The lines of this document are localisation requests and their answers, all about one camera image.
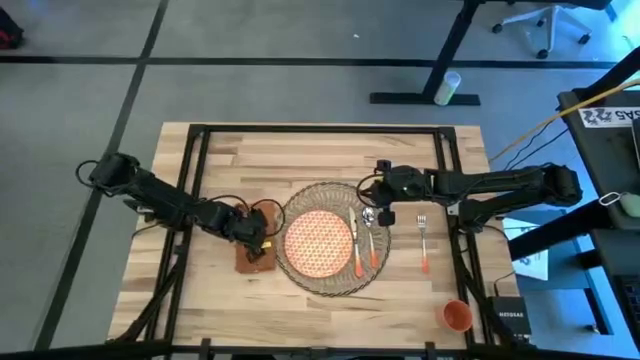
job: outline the office chair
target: office chair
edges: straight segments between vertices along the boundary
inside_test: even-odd
[[[593,10],[604,10],[604,8],[609,5],[612,0],[565,0],[564,3],[567,3],[571,7],[586,7],[588,9]],[[508,1],[509,5],[513,5],[514,1]],[[553,44],[555,39],[556,32],[556,23],[558,21],[558,16],[561,15],[564,17],[566,22],[572,24],[573,26],[579,28],[584,31],[584,35],[578,40],[578,44],[584,45],[591,39],[591,29],[584,25],[580,20],[576,19],[573,15],[567,12],[567,5],[551,5],[544,7],[542,9],[534,10],[528,12],[526,14],[520,14],[516,16],[511,16],[502,20],[502,22],[495,24],[491,31],[494,34],[497,34],[502,31],[502,27],[506,24],[516,23],[520,21],[529,20],[532,18],[538,18],[538,23],[536,24],[538,27],[542,27],[545,23],[547,24],[547,48],[538,51],[536,57],[538,59],[546,59],[549,56],[551,50],[553,50]]]

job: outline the sticker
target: sticker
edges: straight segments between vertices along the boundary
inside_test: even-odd
[[[578,109],[584,127],[630,127],[640,119],[640,107],[600,107]]]

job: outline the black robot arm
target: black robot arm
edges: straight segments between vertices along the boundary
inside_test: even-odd
[[[377,179],[360,190],[371,178]],[[471,194],[495,192],[503,194],[484,201],[467,199]],[[582,199],[582,190],[574,171],[553,164],[465,175],[439,170],[421,172],[406,165],[391,167],[391,162],[379,160],[374,174],[358,184],[358,196],[368,206],[383,209],[378,218],[381,226],[395,223],[390,210],[394,202],[433,201],[447,207],[450,215],[457,215],[462,230],[479,232],[495,215],[542,203],[575,205]]]
[[[96,164],[88,183],[79,175],[85,163]],[[109,197],[130,196],[131,199],[124,200],[125,204],[145,214],[146,221],[155,220],[176,231],[194,224],[215,236],[237,241],[249,250],[247,254],[250,261],[263,255],[265,238],[274,235],[266,234],[267,220],[261,210],[247,206],[248,212],[245,213],[221,201],[195,198],[140,168],[140,163],[132,156],[106,154],[100,161],[85,163],[76,170],[78,180],[84,185],[98,189]],[[228,197],[244,202],[233,195]]]

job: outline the fork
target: fork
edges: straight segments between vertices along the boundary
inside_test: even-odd
[[[419,214],[416,216],[416,223],[418,224],[418,229],[420,229],[420,235],[422,237],[422,272],[427,274],[429,273],[429,263],[427,262],[427,216]]]

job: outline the spoon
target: spoon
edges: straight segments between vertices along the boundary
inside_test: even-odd
[[[378,254],[376,254],[376,248],[373,245],[373,235],[371,235],[371,225],[373,225],[376,219],[376,214],[370,207],[362,209],[362,222],[369,229],[369,245],[371,246],[371,267],[378,267]]]

